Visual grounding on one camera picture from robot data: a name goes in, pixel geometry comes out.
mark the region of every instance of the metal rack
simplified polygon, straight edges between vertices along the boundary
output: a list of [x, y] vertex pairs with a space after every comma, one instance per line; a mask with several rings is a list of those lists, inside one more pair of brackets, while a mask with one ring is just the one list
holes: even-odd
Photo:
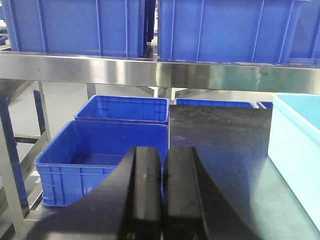
[[[5, 189], [5, 194], [0, 190], [0, 209], [8, 204], [20, 239], [35, 221], [50, 214], [44, 208], [36, 210], [41, 184], [28, 197], [24, 187], [34, 158], [51, 139], [41, 82], [85, 83], [89, 97], [95, 94], [95, 84], [156, 87], [162, 97], [168, 97], [171, 88], [320, 94], [320, 65], [314, 64], [191, 63], [0, 51], [0, 66], [0, 174]], [[41, 136], [19, 136], [35, 142], [19, 163], [8, 105], [33, 81], [39, 81], [46, 131]]]

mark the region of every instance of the light blue plastic bin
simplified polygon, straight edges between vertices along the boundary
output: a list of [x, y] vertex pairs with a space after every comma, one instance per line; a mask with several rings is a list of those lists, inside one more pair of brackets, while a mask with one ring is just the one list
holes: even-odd
[[158, 54], [163, 60], [285, 63], [305, 3], [159, 0]]
[[1, 0], [13, 51], [141, 57], [145, 0]]
[[320, 0], [311, 0], [301, 9], [294, 34], [291, 63], [320, 62]]
[[275, 94], [268, 154], [320, 230], [320, 95]]

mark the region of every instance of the reflective steel beam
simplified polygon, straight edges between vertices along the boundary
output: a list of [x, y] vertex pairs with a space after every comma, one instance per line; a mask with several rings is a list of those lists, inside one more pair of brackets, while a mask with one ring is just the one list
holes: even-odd
[[320, 94], [320, 65], [186, 63], [0, 52], [0, 78], [163, 88]]

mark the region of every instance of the blue storage bin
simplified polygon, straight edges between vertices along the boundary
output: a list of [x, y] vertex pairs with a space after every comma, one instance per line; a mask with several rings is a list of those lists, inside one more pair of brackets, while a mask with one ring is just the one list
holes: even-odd
[[272, 101], [257, 101], [256, 104], [260, 109], [272, 109], [274, 107]]
[[137, 58], [145, 0], [2, 0], [13, 51]]
[[144, 14], [144, 49], [147, 48], [147, 42], [154, 39], [155, 31], [155, 8], [156, 0], [145, 0], [145, 14]]
[[151, 42], [154, 39], [155, 34], [155, 10], [156, 10], [156, 0], [146, 0], [148, 1], [148, 23], [147, 23], [147, 42]]
[[2, 9], [2, 6], [0, 6], [0, 20], [4, 20], [4, 19], [5, 19], [4, 11]]
[[43, 204], [68, 206], [89, 193], [132, 146], [156, 147], [163, 166], [168, 126], [71, 121], [36, 158]]
[[158, 54], [163, 60], [285, 63], [303, 4], [160, 0]]
[[176, 98], [174, 103], [177, 105], [194, 105], [194, 106], [214, 106], [224, 108], [248, 108], [254, 109], [255, 106], [251, 102], [245, 101], [216, 101], [216, 100], [199, 100]]
[[168, 125], [166, 98], [94, 95], [75, 114], [80, 121]]
[[268, 154], [320, 230], [320, 95], [276, 94]]
[[320, 59], [320, 0], [311, 0], [301, 9], [296, 26], [291, 63], [319, 63]]

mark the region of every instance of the metal shelf rail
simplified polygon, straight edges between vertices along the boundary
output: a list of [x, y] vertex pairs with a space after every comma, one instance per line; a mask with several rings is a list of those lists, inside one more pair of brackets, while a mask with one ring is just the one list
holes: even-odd
[[320, 65], [314, 64], [190, 63], [0, 51], [0, 66], [0, 79], [28, 84], [39, 81], [46, 125], [46, 131], [26, 156], [29, 164], [25, 160], [20, 164], [8, 110], [14, 98], [8, 100], [8, 88], [1, 85], [0, 174], [19, 239], [23, 239], [35, 221], [50, 214], [36, 210], [42, 199], [41, 184], [28, 198], [24, 186], [25, 165], [30, 169], [30, 163], [50, 141], [42, 81], [88, 84], [88, 96], [95, 94], [94, 84], [158, 87], [164, 96], [171, 88], [320, 94]]

